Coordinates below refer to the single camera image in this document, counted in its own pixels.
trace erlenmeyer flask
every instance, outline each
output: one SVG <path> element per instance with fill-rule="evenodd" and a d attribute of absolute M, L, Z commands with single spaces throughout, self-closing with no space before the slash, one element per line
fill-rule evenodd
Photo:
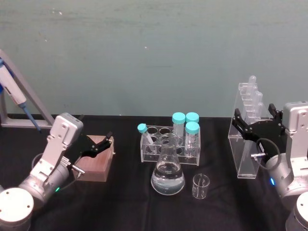
<path fill-rule="evenodd" d="M 151 184 L 163 195 L 174 195 L 185 185 L 185 178 L 177 155 L 179 138 L 172 134 L 164 134 L 159 138 L 162 144 L 161 153 L 153 171 Z"/>

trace wooden block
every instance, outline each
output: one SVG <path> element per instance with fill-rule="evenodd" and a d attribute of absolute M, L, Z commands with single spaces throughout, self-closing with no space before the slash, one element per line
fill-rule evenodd
<path fill-rule="evenodd" d="M 88 137 L 95 143 L 101 142 L 105 136 L 91 136 Z M 95 158 L 85 156 L 81 158 L 75 165 L 84 170 L 86 173 L 81 176 L 78 180 L 82 181 L 100 181 L 106 182 L 112 157 L 114 155 L 114 138 L 111 137 L 112 142 L 110 148 L 99 153 Z"/>

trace blue screw cap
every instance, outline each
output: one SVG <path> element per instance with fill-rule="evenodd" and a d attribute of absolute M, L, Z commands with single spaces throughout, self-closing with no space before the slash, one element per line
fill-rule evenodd
<path fill-rule="evenodd" d="M 186 122 L 199 122 L 199 115 L 196 112 L 189 112 L 186 114 Z"/>
<path fill-rule="evenodd" d="M 199 132 L 200 126 L 196 122 L 188 122 L 186 124 L 185 130 L 188 134 L 194 135 Z"/>
<path fill-rule="evenodd" d="M 175 124 L 185 123 L 185 114 L 182 112 L 176 112 L 172 115 L 172 122 Z"/>
<path fill-rule="evenodd" d="M 146 127 L 146 124 L 139 124 L 137 129 L 140 133 L 145 133 L 148 128 Z"/>

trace robotic arm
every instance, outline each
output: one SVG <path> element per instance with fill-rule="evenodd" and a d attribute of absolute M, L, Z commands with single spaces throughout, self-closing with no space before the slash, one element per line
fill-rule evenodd
<path fill-rule="evenodd" d="M 44 153 L 30 175 L 18 188 L 0 187 L 0 231 L 28 230 L 33 210 L 46 204 L 66 181 L 70 170 L 79 172 L 79 176 L 85 174 L 74 165 L 76 160 L 82 156 L 95 157 L 110 147 L 111 133 L 95 144 L 81 134 L 82 129 L 83 123 L 68 113 L 56 117 Z"/>
<path fill-rule="evenodd" d="M 282 203 L 292 209 L 287 231 L 308 230 L 308 102 L 287 103 L 283 111 L 270 104 L 269 112 L 272 120 L 247 125 L 236 109 L 232 124 L 256 142 L 260 153 L 251 157 L 263 158 Z"/>

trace small beaker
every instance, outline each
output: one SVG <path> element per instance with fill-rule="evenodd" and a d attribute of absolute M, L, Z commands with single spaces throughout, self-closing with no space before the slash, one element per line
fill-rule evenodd
<path fill-rule="evenodd" d="M 206 175 L 199 173 L 193 177 L 192 184 L 192 196 L 197 199 L 206 198 L 210 179 Z"/>
<path fill-rule="evenodd" d="M 180 192 L 185 185 L 184 174 L 177 155 L 179 140 L 171 133 L 162 135 L 158 140 L 162 147 L 152 174 L 151 185 L 162 195 L 174 195 Z"/>

